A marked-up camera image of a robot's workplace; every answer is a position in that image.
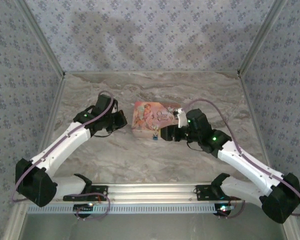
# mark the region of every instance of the black bracket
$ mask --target black bracket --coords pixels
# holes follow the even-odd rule
[[[193,191],[196,194],[197,201],[230,201],[231,197],[224,196],[216,196],[212,190],[211,185],[196,185]]]
[[[230,175],[221,173],[217,176],[210,185],[196,185],[194,193],[198,201],[230,201],[234,198],[227,196],[221,189],[222,182]]]
[[[288,173],[283,176],[283,180],[300,193],[300,183],[295,175]],[[300,198],[282,182],[278,186],[272,186],[271,189],[269,196],[259,197],[262,210],[273,221],[283,224],[300,204]]]
[[[106,185],[92,185],[88,188],[88,191],[83,192],[82,194],[90,194],[90,193],[99,193],[108,195],[108,186]],[[103,196],[98,195],[91,195],[91,196],[63,196],[63,201],[65,202],[106,202],[106,198]]]
[[[87,177],[76,173],[75,176],[81,178],[85,182],[85,187],[80,194],[92,194],[99,193],[108,196],[108,186],[106,185],[92,185],[92,181]],[[107,199],[104,196],[100,195],[91,195],[91,196],[72,196],[66,195],[63,196],[63,201],[65,202],[105,202]]]
[[[111,102],[111,97],[101,94],[98,96],[98,100],[95,105],[91,105],[84,111],[79,112],[73,119],[73,122],[79,122],[85,124],[107,109]],[[89,129],[90,136],[92,137],[96,132],[106,129],[108,133],[112,133],[118,129],[123,128],[127,125],[127,119],[122,110],[118,110],[118,101],[113,99],[112,106],[109,108],[108,112],[102,116],[100,119],[93,121],[85,125],[86,129]]]
[[[15,182],[29,169],[33,163],[22,158],[15,165]],[[31,200],[39,207],[44,207],[55,197],[57,183],[53,182],[46,169],[34,167],[17,188],[18,193]]]

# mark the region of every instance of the patterned wallpaper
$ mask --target patterned wallpaper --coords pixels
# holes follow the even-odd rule
[[[0,239],[15,164],[37,152],[58,81],[15,3],[0,0]]]
[[[26,0],[63,70],[236,70],[274,0]]]
[[[300,180],[300,0],[288,1],[243,79],[271,163]]]

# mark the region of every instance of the colorful box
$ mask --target colorful box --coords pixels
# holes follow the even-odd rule
[[[178,124],[174,112],[180,108],[178,103],[144,102],[134,104],[132,133],[137,138],[160,139],[160,129]]]

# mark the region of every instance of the wall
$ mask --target wall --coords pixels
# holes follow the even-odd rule
[[[273,0],[26,0],[64,71],[236,70]]]
[[[243,79],[272,165],[300,180],[300,0],[288,1]]]
[[[58,81],[14,2],[0,0],[0,238],[16,162],[36,154]]]

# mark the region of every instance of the metal frame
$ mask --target metal frame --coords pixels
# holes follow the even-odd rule
[[[274,0],[268,14],[266,15],[265,19],[259,31],[257,32],[254,41],[249,48],[248,52],[244,56],[241,65],[239,67],[240,77],[242,77],[248,70],[249,66],[254,61],[259,49],[261,48],[262,44],[264,43],[268,33],[270,32],[271,28],[275,24],[281,10],[284,8],[288,0]]]
[[[38,41],[43,53],[48,58],[55,72],[61,77],[63,76],[64,71],[61,68],[61,65],[58,62],[54,52],[52,51],[45,35],[40,29],[35,17],[33,16],[28,4],[25,0],[14,0],[16,6],[18,7],[20,13],[22,14],[24,20],[28,24],[30,30],[32,31],[34,37]]]
[[[215,203],[225,203],[228,201],[197,201],[197,196],[194,193],[196,185],[209,185],[210,182],[193,182],[193,183],[98,183],[96,185],[107,185],[108,197],[111,200],[112,206],[115,208],[123,207],[118,212],[110,214],[158,214],[158,213],[214,213],[215,209],[212,206]],[[53,200],[47,209],[43,209],[45,214],[60,213],[60,214],[73,214],[69,211],[69,207],[74,204],[83,204],[86,202],[64,202],[61,199]],[[105,203],[99,205],[100,209],[95,209],[99,213],[104,210]],[[166,211],[158,210],[143,210],[138,212],[130,210],[129,207],[166,207]],[[187,207],[189,210],[179,209],[178,207]],[[23,223],[27,212],[29,214],[42,214],[39,207],[34,205],[31,201],[26,200],[16,204],[13,207],[11,217],[9,219],[3,240],[18,240],[21,233]],[[300,240],[300,231],[295,217],[289,217],[283,224],[284,232],[288,240]]]

